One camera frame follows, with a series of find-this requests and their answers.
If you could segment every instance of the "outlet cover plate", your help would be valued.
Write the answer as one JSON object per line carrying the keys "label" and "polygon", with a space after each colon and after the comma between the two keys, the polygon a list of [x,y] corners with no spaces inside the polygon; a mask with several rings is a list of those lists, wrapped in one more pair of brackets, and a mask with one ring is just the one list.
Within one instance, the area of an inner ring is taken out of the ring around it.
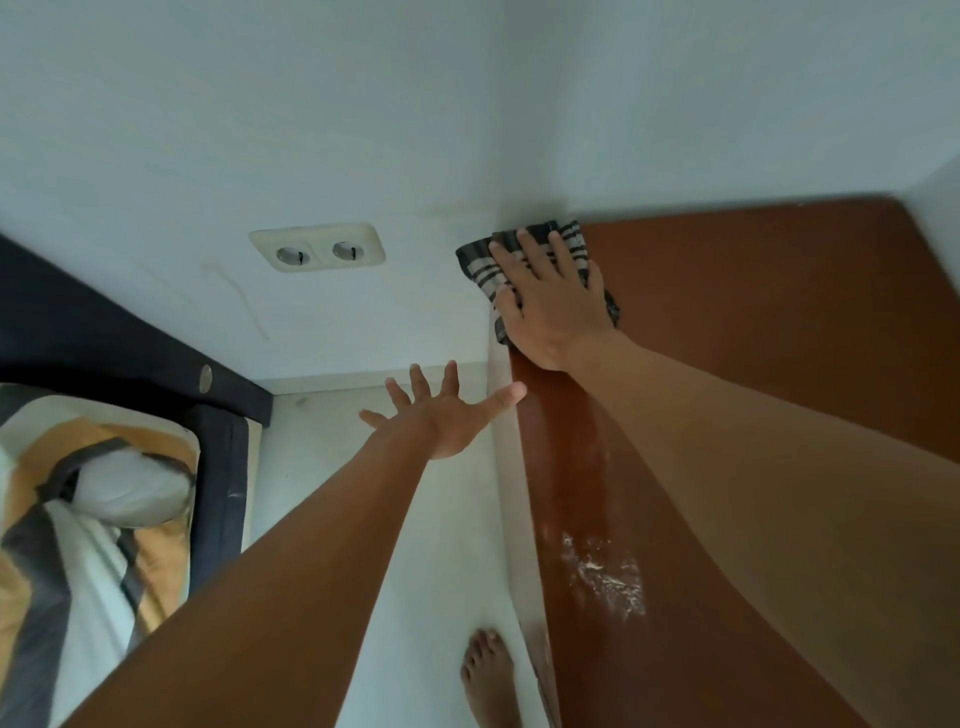
{"label": "outlet cover plate", "polygon": [[380,236],[370,223],[254,231],[250,241],[283,273],[359,268],[387,259]]}

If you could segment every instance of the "cloth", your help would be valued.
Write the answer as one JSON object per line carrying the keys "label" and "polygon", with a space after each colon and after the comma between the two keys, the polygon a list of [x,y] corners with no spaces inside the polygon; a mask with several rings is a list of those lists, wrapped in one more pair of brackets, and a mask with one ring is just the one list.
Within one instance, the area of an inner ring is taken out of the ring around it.
{"label": "cloth", "polygon": [[[580,223],[576,220],[571,220],[568,223],[560,225],[556,220],[549,220],[539,225],[529,225],[527,226],[527,231],[533,235],[534,240],[537,241],[540,247],[546,252],[547,257],[554,263],[557,262],[557,257],[553,255],[553,248],[550,246],[547,235],[550,231],[559,231],[564,239],[564,243],[566,243],[567,248],[573,255],[574,262],[577,264],[577,270],[580,272],[580,281],[583,285],[587,285],[589,256],[587,255],[587,241],[580,232]],[[526,255],[523,254],[523,249],[520,248],[520,243],[516,239],[516,231],[496,232],[490,237],[475,240],[472,243],[467,243],[467,245],[458,248],[457,259],[460,261],[460,270],[464,272],[467,278],[480,287],[480,290],[490,299],[491,303],[493,303],[493,299],[496,298],[496,292],[500,289],[500,286],[508,282],[507,277],[504,276],[503,271],[500,270],[500,266],[496,264],[492,255],[490,255],[490,243],[491,240],[494,239],[508,251],[526,262],[528,268],[530,267],[530,263],[527,262]],[[519,299],[519,296],[517,296],[517,299],[522,308],[523,301]],[[616,305],[613,296],[610,295],[610,291],[604,291],[604,299],[607,302],[607,312],[610,314],[610,319],[613,321],[613,325],[616,326],[620,320],[620,308]],[[500,318],[499,312],[496,314],[493,327],[496,331],[496,340],[501,344],[510,345],[510,338],[507,336],[507,330],[503,326],[503,320]]]}

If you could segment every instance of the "white floor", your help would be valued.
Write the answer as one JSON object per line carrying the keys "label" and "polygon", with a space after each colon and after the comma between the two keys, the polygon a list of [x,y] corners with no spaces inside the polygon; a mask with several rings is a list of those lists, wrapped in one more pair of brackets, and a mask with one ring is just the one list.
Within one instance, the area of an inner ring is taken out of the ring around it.
{"label": "white floor", "polygon": [[[486,381],[462,376],[467,400]],[[382,388],[277,397],[264,431],[252,534],[262,535],[332,475],[369,434],[363,408],[391,412]],[[475,723],[459,668],[470,632],[500,630],[516,662],[526,728],[547,728],[507,589],[493,444],[483,432],[423,476],[373,609],[339,728]]]}

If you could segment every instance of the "bed frame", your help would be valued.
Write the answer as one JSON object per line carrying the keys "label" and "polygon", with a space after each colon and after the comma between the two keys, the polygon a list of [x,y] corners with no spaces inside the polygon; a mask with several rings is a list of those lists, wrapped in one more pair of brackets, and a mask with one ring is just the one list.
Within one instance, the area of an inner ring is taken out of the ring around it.
{"label": "bed frame", "polygon": [[270,424],[273,396],[0,233],[0,381],[160,417],[210,404]]}
{"label": "bed frame", "polygon": [[193,594],[242,548],[250,426],[273,396],[0,233],[0,382],[157,415],[200,441]]}

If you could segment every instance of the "hand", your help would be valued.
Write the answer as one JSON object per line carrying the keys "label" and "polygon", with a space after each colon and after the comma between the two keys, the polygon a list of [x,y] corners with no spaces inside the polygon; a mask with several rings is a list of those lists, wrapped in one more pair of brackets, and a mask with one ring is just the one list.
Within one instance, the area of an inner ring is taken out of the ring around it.
{"label": "hand", "polygon": [[450,457],[463,450],[494,417],[506,412],[527,394],[526,386],[515,381],[498,389],[482,402],[467,404],[460,399],[460,379],[455,361],[447,363],[444,382],[436,397],[430,394],[430,385],[419,364],[410,367],[413,402],[410,402],[407,393],[396,383],[396,379],[391,377],[385,383],[390,399],[396,407],[396,414],[388,418],[379,412],[365,409],[360,412],[360,419],[373,429],[385,432],[414,424],[426,425],[435,442],[431,460]]}
{"label": "hand", "polygon": [[523,309],[517,306],[516,294],[508,285],[497,292],[493,304],[503,317],[507,335],[527,358],[543,369],[567,371],[566,356],[571,348],[590,336],[613,330],[600,268],[593,261],[589,263],[585,288],[558,232],[549,235],[556,268],[529,232],[518,230],[516,238],[533,272],[495,241],[490,244],[490,252],[519,292]]}

